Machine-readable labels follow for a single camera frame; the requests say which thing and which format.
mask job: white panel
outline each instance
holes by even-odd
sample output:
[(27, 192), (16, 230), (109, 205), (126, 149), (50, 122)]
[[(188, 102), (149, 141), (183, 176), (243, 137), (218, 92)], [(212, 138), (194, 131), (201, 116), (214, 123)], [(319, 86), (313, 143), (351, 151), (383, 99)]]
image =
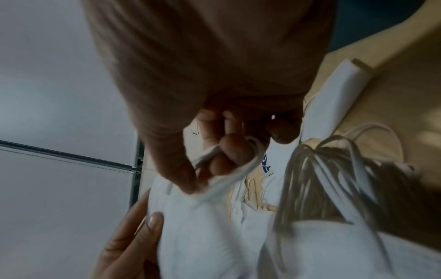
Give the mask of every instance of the white panel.
[(0, 278), (89, 278), (133, 175), (0, 148)]
[(136, 131), (79, 2), (0, 1), (0, 140), (134, 165)]

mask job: human hand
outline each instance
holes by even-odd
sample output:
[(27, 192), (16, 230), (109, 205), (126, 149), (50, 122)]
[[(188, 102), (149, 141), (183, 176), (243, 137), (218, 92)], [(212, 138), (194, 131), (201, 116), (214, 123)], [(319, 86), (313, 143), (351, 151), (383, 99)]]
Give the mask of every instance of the human hand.
[(242, 135), (293, 141), (326, 53), (332, 0), (83, 0), (96, 46), (158, 172), (197, 189), (183, 129), (223, 154), (205, 178), (254, 156)]
[(149, 192), (124, 217), (98, 258), (92, 279), (160, 278), (156, 249), (164, 218), (160, 213), (153, 213), (139, 227), (147, 212), (148, 196)]

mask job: table surface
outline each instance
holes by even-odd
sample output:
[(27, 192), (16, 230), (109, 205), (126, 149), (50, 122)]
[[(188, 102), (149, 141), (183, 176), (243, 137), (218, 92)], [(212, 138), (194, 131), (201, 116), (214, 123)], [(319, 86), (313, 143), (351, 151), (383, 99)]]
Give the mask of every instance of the table surface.
[[(441, 1), (426, 0), (408, 20), (388, 30), (326, 55), (310, 92), (312, 98), (334, 69), (345, 59), (357, 58), (372, 68), (374, 78), (337, 128), (343, 133), (359, 124), (380, 122), (400, 137), (405, 162), (423, 171), (423, 184), (441, 190)], [(188, 131), (190, 157), (202, 150), (200, 137)], [(385, 131), (367, 131), (358, 140), (367, 157), (396, 159), (397, 144)], [(150, 188), (156, 175), (148, 154), (141, 192)], [(257, 168), (256, 191), (261, 190), (263, 170)]]

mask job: white face mask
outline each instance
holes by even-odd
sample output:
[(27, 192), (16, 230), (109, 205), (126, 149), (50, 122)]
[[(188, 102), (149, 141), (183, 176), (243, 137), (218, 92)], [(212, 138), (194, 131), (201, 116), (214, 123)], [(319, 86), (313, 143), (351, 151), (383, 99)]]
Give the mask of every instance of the white face mask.
[[(354, 202), (360, 200), (360, 195), (375, 198), (369, 183), (360, 180), (368, 179), (364, 167), (354, 167), (354, 181), (348, 182), (343, 174), (337, 175), (338, 181), (331, 181), (320, 160), (312, 170), (338, 211), (352, 224), (288, 222), (289, 206), (282, 199), (281, 208), (285, 210), (280, 208), (271, 224), (260, 224), (269, 233), (258, 263), (250, 261), (246, 252), (250, 244), (242, 241), (233, 228), (225, 199), (227, 189), (259, 165), (264, 150), (258, 141), (254, 144), (256, 159), (232, 175), (220, 177), (203, 195), (187, 196), (177, 187), (167, 195), (170, 182), (161, 177), (155, 180), (149, 213), (164, 214), (158, 247), (162, 278), (441, 278), (441, 253), (377, 233), (373, 221), (366, 221), (365, 212)], [(363, 186), (354, 192), (355, 182)]]

